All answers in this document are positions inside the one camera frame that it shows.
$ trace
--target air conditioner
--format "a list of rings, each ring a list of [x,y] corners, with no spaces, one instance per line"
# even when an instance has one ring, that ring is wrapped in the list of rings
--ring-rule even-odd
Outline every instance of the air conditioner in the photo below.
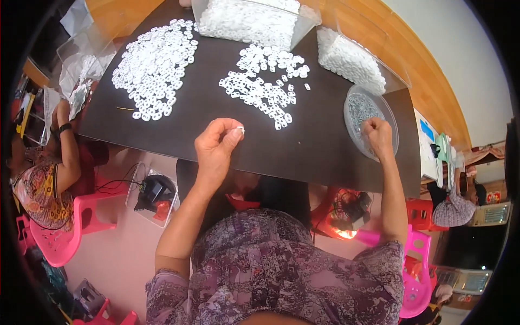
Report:
[[[511,213],[511,202],[478,206],[467,223],[470,227],[505,225]]]
[[[453,291],[461,294],[481,295],[486,288],[491,270],[467,270],[437,266],[437,283],[449,284]]]

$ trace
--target pile of white plastic parts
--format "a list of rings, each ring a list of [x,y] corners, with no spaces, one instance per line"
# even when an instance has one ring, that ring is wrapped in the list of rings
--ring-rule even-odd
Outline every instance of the pile of white plastic parts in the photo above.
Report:
[[[381,76],[378,62],[367,49],[329,28],[319,29],[317,34],[318,62],[322,67],[362,86],[374,95],[385,93],[385,78]]]
[[[126,46],[121,63],[112,73],[112,83],[135,101],[138,111],[133,118],[157,121],[172,113],[185,67],[194,62],[199,42],[192,40],[192,32],[197,30],[197,23],[191,20],[173,19]]]
[[[200,34],[289,51],[297,16],[296,0],[211,0],[200,18]]]
[[[239,54],[241,58],[237,67],[243,72],[229,71],[228,76],[221,79],[218,85],[224,87],[232,98],[240,98],[245,104],[258,108],[274,119],[275,129],[287,127],[292,122],[292,116],[285,113],[283,108],[296,104],[296,93],[290,79],[307,78],[310,69],[303,64],[305,59],[280,51],[277,46],[261,47],[254,44],[241,50]],[[285,74],[275,84],[257,77],[260,71],[269,69],[270,72],[276,72],[276,68],[285,70]],[[305,84],[305,88],[310,90],[308,84]]]

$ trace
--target dark table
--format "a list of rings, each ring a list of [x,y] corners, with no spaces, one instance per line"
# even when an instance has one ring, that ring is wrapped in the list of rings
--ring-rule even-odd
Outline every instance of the dark table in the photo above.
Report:
[[[378,162],[366,158],[348,135],[343,119],[343,103],[353,85],[318,65],[316,30],[312,29],[292,53],[305,58],[310,67],[306,79],[293,78],[297,102],[285,111],[293,116],[292,124],[275,130],[274,121],[253,106],[231,98],[218,81],[236,66],[239,51],[248,44],[217,38],[201,37],[195,52],[195,63],[186,67],[183,86],[177,91],[173,112],[159,121],[134,120],[135,108],[124,89],[112,85],[112,71],[121,62],[127,43],[152,27],[168,25],[173,18],[193,19],[191,9],[183,9],[178,1],[165,0],[130,35],[108,66],[85,112],[80,134],[126,147],[170,157],[196,161],[195,138],[209,122],[218,117],[233,118],[244,124],[245,139],[232,156],[237,170],[295,179],[326,186],[339,186],[381,193],[383,174]],[[276,73],[261,71],[266,82],[280,79]],[[311,90],[307,91],[304,83]],[[396,155],[405,195],[419,197],[419,137],[410,94],[407,89],[384,95],[392,108],[399,128],[399,150]]]

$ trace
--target black watch strap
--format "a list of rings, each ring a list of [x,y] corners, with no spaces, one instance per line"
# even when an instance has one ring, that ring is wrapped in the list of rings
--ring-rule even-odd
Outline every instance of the black watch strap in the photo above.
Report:
[[[65,130],[72,129],[72,125],[70,123],[65,123],[64,125],[60,126],[58,129],[58,136]]]

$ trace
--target white wall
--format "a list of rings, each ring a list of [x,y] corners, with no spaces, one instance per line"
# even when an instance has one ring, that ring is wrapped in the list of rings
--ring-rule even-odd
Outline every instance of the white wall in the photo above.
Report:
[[[476,168],[476,178],[477,181],[481,184],[499,179],[505,179],[504,160],[496,160],[487,164],[476,165]]]
[[[459,101],[473,147],[505,140],[505,124],[513,117],[508,85],[489,38],[466,3],[383,2],[416,33],[443,70]]]

